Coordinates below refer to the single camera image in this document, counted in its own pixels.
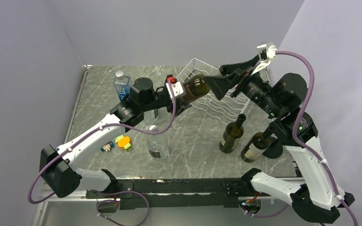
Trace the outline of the orange green toy block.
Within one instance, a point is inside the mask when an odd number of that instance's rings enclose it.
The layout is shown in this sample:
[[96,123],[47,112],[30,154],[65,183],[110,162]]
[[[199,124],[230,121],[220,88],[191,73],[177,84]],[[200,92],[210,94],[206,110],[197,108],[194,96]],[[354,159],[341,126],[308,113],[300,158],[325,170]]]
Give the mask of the orange green toy block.
[[115,139],[115,143],[121,150],[130,151],[132,148],[132,141],[128,136],[120,135]]

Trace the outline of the clear silver cap bottle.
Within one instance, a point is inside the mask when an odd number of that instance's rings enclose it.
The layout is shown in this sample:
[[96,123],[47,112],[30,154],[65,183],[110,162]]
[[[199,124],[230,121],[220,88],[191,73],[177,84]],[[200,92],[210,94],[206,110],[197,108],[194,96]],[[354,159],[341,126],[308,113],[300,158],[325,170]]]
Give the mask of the clear silver cap bottle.
[[169,156],[169,136],[166,133],[148,134],[147,147],[149,154],[154,159],[163,159]]

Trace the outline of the black microphone stand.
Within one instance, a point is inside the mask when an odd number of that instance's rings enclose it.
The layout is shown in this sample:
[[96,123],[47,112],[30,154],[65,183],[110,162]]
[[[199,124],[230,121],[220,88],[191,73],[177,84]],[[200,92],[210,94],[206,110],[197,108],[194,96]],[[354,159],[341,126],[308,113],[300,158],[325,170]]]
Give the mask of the black microphone stand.
[[278,138],[270,137],[271,144],[263,152],[263,155],[270,159],[277,159],[283,154],[283,146]]

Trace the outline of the dark olive wine bottle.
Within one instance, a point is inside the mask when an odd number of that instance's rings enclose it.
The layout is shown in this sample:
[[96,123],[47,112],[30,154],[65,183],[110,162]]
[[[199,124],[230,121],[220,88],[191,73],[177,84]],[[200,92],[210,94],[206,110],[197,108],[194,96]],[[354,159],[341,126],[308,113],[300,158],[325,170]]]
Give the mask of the dark olive wine bottle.
[[203,74],[197,74],[187,79],[183,83],[183,87],[185,89],[185,95],[180,97],[180,100],[182,102],[190,104],[210,92],[210,87],[203,80],[203,78],[204,78]]

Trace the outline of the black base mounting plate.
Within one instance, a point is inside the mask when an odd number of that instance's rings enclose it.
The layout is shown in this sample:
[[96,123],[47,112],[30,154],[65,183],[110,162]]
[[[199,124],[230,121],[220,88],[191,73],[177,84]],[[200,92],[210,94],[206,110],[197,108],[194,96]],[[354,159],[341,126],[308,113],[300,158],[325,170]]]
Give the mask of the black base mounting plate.
[[236,208],[256,191],[240,178],[120,179],[105,192],[87,190],[87,199],[120,200],[121,210],[150,207],[223,206]]

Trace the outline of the small clear silver-cap bottle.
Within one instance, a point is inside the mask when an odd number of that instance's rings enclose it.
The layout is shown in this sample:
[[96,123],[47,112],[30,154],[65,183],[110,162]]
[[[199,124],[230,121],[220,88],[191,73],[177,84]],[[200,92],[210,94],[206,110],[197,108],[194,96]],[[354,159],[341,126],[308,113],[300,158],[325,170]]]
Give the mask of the small clear silver-cap bottle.
[[144,121],[145,123],[152,124],[158,119],[158,109],[149,110],[144,112]]

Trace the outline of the green labelled wine bottle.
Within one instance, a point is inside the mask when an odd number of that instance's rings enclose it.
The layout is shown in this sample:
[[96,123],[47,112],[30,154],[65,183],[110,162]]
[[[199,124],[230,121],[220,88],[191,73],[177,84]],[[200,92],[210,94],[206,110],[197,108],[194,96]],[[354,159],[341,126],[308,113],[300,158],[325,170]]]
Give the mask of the green labelled wine bottle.
[[255,133],[243,147],[240,153],[241,159],[248,163],[257,160],[270,147],[272,134],[270,128],[267,128],[264,132]]

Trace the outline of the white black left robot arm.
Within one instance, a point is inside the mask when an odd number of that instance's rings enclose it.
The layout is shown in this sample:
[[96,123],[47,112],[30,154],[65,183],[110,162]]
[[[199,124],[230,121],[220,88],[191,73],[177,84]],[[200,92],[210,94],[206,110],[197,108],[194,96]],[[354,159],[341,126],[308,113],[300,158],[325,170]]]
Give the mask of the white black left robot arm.
[[182,112],[183,105],[177,99],[184,95],[182,83],[172,75],[167,76],[160,91],[153,89],[151,79],[138,78],[129,94],[92,128],[57,148],[43,148],[41,177],[58,198],[76,190],[96,190],[106,198],[112,197],[117,190],[115,176],[106,169],[83,170],[83,163],[114,138],[131,129],[137,131],[136,125],[143,121],[144,112],[163,107],[173,116]]

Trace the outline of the blue water bottle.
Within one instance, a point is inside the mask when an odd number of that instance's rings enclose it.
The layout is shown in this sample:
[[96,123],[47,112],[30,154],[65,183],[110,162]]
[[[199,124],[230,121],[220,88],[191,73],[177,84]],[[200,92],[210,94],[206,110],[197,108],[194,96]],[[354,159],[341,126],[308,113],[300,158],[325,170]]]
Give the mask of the blue water bottle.
[[115,72],[113,86],[119,97],[119,100],[122,101],[122,99],[130,92],[132,79],[130,76],[125,75],[123,71],[117,71]]

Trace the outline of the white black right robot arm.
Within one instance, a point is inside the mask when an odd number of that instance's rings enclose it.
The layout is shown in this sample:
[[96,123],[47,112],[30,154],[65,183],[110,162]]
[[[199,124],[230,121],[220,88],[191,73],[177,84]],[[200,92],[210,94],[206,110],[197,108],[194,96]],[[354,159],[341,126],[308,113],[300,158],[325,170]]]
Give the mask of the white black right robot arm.
[[268,114],[271,123],[264,134],[277,137],[304,178],[304,183],[298,185],[253,168],[241,177],[242,192],[271,195],[290,205],[307,222],[332,224],[340,216],[339,208],[348,208],[354,196],[336,183],[313,119],[305,112],[313,83],[306,83],[299,74],[287,73],[275,85],[269,85],[259,72],[273,60],[274,57],[258,54],[243,63],[222,65],[204,77],[218,100],[232,89],[231,97],[244,94]]

